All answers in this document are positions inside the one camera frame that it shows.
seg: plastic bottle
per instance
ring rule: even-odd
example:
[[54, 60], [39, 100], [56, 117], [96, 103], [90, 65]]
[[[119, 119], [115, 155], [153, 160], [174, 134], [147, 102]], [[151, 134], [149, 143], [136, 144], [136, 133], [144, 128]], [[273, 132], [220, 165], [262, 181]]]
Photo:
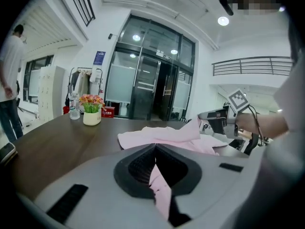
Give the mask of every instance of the plastic bottle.
[[69, 115], [71, 120], [77, 120], [80, 118], [79, 97], [77, 93], [72, 93], [69, 102]]

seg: jeans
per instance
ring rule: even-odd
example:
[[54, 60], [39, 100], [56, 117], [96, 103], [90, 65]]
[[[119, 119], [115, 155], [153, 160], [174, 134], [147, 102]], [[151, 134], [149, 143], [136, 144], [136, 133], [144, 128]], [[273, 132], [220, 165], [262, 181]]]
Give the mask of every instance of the jeans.
[[15, 141], [16, 137], [18, 139], [23, 136], [21, 124], [19, 122], [16, 99], [0, 102], [0, 122], [10, 142]]

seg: human arm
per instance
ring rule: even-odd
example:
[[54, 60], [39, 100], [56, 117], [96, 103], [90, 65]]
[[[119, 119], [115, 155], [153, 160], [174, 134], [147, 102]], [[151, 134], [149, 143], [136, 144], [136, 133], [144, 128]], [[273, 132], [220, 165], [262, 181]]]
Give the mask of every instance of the human arm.
[[4, 77], [4, 72], [3, 72], [3, 67], [4, 67], [4, 62], [2, 59], [0, 59], [0, 82], [1, 85], [4, 88], [5, 94], [8, 98], [12, 97], [13, 91], [11, 87], [7, 84], [5, 77]]
[[[281, 114], [258, 114], [257, 121], [264, 137], [274, 138], [288, 131], [287, 123]], [[240, 129], [259, 134], [252, 114], [239, 113], [236, 124]]]

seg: white cabinet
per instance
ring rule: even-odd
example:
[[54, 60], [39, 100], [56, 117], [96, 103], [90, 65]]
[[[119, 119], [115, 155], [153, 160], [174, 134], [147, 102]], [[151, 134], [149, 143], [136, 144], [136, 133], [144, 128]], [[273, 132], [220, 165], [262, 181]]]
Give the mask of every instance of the white cabinet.
[[42, 67], [38, 89], [39, 119], [45, 123], [62, 114], [61, 90], [64, 69], [58, 66]]

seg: pink cloth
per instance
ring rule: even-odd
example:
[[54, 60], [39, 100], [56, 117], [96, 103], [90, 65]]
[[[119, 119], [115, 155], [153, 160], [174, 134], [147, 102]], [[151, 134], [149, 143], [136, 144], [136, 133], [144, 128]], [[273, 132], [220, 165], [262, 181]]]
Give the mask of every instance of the pink cloth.
[[[175, 130], [171, 127], [144, 127], [142, 131], [118, 134], [118, 139], [124, 149], [151, 143], [161, 143], [200, 153], [218, 155], [214, 152], [213, 147], [226, 146], [228, 144], [212, 136], [201, 135], [199, 133], [199, 123], [198, 119], [193, 119], [180, 130]], [[172, 191], [157, 166], [152, 170], [149, 183], [155, 193], [156, 207], [168, 219]]]

